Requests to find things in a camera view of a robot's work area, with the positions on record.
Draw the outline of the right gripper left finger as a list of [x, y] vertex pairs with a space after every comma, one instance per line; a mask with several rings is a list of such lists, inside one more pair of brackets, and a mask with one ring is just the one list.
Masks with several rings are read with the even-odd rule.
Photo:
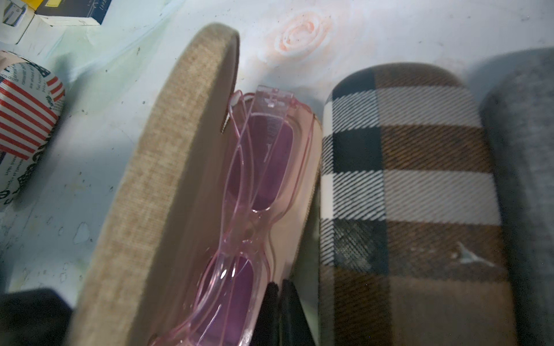
[[279, 287], [270, 282], [265, 290], [250, 346], [278, 346], [279, 339]]

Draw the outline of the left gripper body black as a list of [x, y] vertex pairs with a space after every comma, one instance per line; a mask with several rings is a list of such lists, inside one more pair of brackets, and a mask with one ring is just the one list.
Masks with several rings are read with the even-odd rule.
[[72, 312], [50, 288], [1, 294], [1, 344], [62, 345]]

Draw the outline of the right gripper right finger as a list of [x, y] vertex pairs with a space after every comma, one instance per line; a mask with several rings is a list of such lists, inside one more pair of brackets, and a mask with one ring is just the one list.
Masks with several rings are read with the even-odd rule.
[[315, 346], [315, 340], [294, 283], [283, 280], [281, 288], [279, 320], [281, 345]]

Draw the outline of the plaid case red glasses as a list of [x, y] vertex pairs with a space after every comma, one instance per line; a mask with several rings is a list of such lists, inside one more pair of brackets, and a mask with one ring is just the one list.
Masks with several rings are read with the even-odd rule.
[[516, 345], [476, 102], [422, 63], [355, 72], [323, 114], [322, 345]]

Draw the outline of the beige case purple glasses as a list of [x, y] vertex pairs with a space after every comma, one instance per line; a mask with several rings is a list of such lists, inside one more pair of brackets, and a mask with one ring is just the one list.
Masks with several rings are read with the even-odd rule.
[[202, 28], [177, 60], [105, 219], [66, 345], [250, 345], [291, 281], [323, 130], [294, 94], [235, 87], [239, 34]]

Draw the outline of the grey case tortoise glasses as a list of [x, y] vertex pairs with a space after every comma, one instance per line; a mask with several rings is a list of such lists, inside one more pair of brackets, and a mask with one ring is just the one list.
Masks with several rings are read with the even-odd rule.
[[484, 97], [516, 331], [521, 345], [553, 344], [553, 49], [503, 58], [508, 72]]

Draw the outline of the beige case striped glasses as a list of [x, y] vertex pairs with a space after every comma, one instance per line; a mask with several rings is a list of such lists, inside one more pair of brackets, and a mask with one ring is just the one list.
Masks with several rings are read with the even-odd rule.
[[1, 210], [33, 176], [58, 125], [65, 94], [54, 73], [1, 52]]

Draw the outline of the dark blue book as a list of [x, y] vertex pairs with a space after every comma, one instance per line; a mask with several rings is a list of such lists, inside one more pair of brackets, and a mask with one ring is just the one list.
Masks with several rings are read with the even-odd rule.
[[111, 0], [49, 0], [35, 14], [50, 26], [98, 26], [110, 5]]

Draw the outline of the white eraser sharpener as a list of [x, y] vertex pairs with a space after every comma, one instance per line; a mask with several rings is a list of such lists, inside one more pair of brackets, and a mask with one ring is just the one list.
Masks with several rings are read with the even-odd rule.
[[1, 0], [1, 42], [19, 43], [34, 16], [34, 10], [24, 1]]

